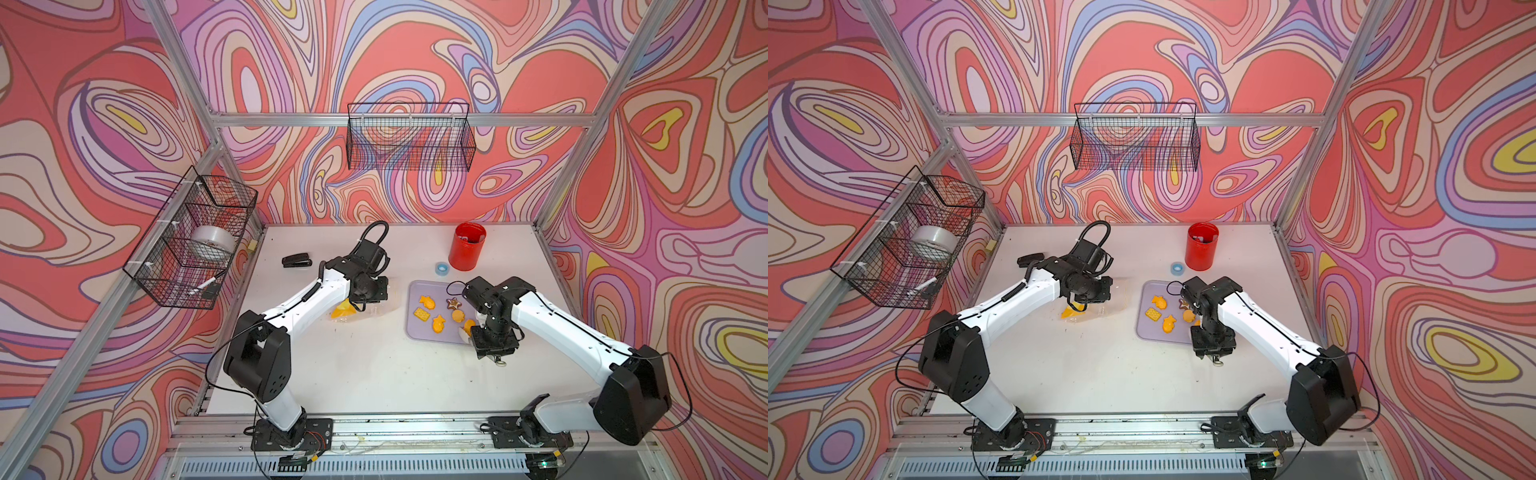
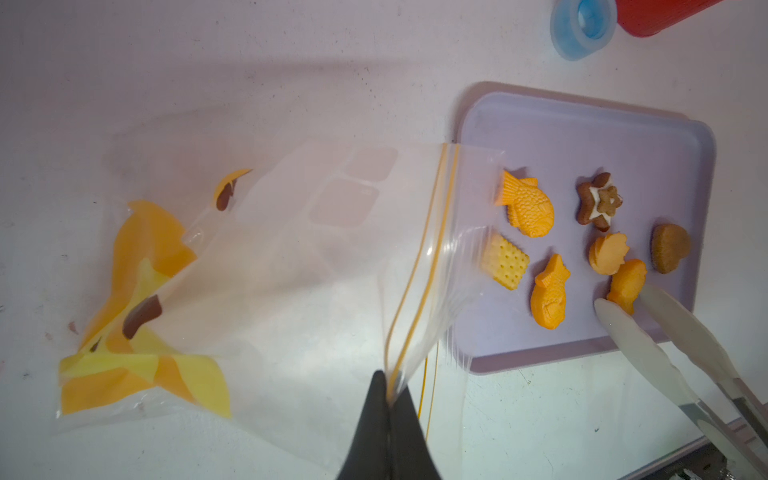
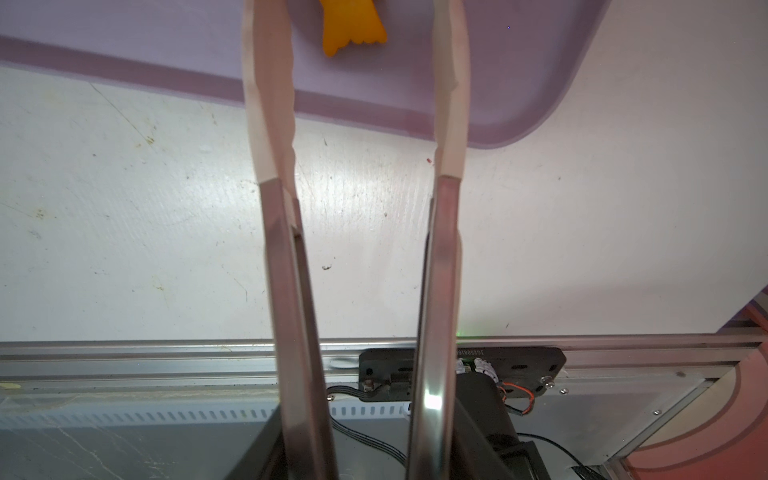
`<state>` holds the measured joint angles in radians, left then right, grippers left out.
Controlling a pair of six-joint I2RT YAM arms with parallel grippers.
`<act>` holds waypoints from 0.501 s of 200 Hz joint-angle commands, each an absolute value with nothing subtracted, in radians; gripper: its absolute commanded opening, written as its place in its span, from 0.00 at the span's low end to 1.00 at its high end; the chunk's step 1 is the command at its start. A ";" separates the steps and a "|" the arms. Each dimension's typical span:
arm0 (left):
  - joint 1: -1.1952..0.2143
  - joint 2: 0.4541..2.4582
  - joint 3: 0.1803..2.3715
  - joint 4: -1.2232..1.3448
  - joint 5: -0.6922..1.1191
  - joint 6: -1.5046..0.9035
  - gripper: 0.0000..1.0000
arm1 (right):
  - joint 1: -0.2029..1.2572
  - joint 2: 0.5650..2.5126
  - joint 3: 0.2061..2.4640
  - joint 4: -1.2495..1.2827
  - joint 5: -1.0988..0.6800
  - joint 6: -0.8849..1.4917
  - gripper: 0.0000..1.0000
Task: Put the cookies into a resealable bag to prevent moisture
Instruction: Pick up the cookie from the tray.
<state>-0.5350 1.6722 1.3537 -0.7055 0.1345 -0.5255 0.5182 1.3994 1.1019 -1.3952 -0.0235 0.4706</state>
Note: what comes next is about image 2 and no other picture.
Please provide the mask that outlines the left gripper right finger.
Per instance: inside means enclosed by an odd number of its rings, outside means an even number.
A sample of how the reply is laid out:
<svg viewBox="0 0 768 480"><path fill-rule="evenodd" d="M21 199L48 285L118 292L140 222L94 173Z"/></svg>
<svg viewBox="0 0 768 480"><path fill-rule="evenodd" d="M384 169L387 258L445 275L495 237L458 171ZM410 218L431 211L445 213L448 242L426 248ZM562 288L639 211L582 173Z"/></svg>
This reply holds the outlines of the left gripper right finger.
<svg viewBox="0 0 768 480"><path fill-rule="evenodd" d="M408 388L390 408L391 479L440 480Z"/></svg>

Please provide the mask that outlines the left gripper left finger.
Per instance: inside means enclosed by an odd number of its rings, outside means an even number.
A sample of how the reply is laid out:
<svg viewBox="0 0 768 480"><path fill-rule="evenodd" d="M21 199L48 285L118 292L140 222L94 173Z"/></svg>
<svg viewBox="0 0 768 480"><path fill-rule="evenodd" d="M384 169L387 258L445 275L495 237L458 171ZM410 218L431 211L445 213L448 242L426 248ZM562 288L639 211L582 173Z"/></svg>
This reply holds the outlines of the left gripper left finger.
<svg viewBox="0 0 768 480"><path fill-rule="evenodd" d="M385 373L376 371L338 480L384 480L390 477L389 405Z"/></svg>

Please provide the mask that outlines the clear resealable plastic bag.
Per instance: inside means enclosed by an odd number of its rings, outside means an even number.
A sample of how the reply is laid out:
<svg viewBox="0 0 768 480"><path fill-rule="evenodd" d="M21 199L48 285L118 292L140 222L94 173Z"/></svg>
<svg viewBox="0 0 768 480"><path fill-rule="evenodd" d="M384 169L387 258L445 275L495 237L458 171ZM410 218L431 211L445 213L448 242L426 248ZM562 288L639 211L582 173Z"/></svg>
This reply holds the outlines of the clear resealable plastic bag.
<svg viewBox="0 0 768 480"><path fill-rule="evenodd" d="M236 162L126 209L112 285L59 364L63 426L181 403L331 472L371 377L410 396L437 461L460 457L455 322L492 283L504 157L461 144L314 143Z"/></svg>

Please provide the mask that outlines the orange fish cookie bottom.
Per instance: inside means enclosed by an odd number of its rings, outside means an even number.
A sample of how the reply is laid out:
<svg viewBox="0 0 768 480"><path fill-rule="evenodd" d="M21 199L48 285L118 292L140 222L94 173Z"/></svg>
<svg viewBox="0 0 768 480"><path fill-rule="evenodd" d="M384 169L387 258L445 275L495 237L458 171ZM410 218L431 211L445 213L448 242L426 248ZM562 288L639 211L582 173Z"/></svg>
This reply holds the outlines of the orange fish cookie bottom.
<svg viewBox="0 0 768 480"><path fill-rule="evenodd" d="M560 254L553 254L545 269L534 280L530 308L536 323L556 329L566 318L566 283L571 276Z"/></svg>

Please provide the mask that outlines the square yellow cracker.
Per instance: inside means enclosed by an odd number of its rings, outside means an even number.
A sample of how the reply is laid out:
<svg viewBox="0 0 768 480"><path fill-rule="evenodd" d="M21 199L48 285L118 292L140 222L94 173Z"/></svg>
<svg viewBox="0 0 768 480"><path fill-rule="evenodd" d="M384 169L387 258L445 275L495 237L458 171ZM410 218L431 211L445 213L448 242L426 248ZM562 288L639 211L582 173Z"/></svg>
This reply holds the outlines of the square yellow cracker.
<svg viewBox="0 0 768 480"><path fill-rule="evenodd" d="M516 290L530 264L530 257L499 233L489 237L481 257L481 266L497 283Z"/></svg>

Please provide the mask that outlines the orange fish cookie top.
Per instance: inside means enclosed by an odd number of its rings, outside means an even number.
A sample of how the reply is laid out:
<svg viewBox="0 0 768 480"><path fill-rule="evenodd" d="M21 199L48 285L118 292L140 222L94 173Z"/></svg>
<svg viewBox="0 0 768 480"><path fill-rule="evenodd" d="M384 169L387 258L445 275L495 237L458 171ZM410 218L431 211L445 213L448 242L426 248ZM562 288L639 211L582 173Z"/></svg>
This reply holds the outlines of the orange fish cookie top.
<svg viewBox="0 0 768 480"><path fill-rule="evenodd" d="M536 178L517 178L503 170L494 204L506 207L508 222L527 237L544 237L554 226L553 204Z"/></svg>

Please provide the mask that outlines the small orange fish cookie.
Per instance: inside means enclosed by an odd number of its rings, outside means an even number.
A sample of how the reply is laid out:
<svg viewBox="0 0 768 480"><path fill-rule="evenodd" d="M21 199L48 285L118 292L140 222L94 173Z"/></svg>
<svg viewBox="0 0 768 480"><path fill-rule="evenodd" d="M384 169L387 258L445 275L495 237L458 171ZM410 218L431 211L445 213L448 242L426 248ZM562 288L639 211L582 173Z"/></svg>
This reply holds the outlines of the small orange fish cookie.
<svg viewBox="0 0 768 480"><path fill-rule="evenodd" d="M634 302L644 287L647 272L647 266L642 260L627 261L611 277L610 290L606 299L632 316L634 314Z"/></svg>

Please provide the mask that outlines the round orange shell cookie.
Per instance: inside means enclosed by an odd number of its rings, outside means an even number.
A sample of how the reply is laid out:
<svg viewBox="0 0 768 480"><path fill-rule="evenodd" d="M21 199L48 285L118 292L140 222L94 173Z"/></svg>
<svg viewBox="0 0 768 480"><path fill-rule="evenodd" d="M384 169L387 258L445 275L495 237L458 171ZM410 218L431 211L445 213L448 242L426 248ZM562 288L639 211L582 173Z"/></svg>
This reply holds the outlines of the round orange shell cookie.
<svg viewBox="0 0 768 480"><path fill-rule="evenodd" d="M597 238L589 249L588 260L599 275L610 276L618 272L629 252L628 237L614 233Z"/></svg>

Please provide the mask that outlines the brown star cookie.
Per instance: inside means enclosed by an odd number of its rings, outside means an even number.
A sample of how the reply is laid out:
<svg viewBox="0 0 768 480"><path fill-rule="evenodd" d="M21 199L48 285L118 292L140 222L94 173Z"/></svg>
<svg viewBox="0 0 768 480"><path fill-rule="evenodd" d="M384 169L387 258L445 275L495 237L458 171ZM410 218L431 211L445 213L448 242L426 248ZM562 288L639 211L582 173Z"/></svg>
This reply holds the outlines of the brown star cookie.
<svg viewBox="0 0 768 480"><path fill-rule="evenodd" d="M623 204L612 175L602 172L591 181L580 183L576 191L580 200L577 222L580 225L592 225L603 233L608 232L613 217Z"/></svg>

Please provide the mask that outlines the brown shell cookie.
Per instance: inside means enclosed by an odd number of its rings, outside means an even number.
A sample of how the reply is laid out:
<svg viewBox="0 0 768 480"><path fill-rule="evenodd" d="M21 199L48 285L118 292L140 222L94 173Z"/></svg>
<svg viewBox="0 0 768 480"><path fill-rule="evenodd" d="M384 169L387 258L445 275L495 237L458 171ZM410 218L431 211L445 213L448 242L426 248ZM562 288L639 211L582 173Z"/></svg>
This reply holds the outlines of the brown shell cookie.
<svg viewBox="0 0 768 480"><path fill-rule="evenodd" d="M651 258L654 269L668 274L677 269L681 260L689 256L692 240L681 226L672 223L656 225L651 237Z"/></svg>

